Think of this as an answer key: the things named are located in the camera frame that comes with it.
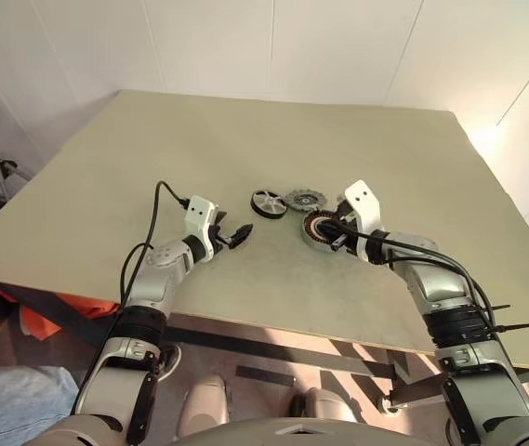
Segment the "beige tabletop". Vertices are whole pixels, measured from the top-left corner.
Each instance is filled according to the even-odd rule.
[[[432,351],[404,283],[389,270],[311,250],[302,215],[267,220],[251,193],[296,188],[335,198],[363,179],[387,230],[432,238],[482,284],[499,323],[529,322],[529,228],[446,111],[304,105],[124,91],[0,211],[0,282],[118,300],[128,250],[148,228],[154,184],[254,223],[235,251],[201,265],[175,311]],[[162,195],[155,243],[184,235]],[[529,367],[529,329],[503,334]]]

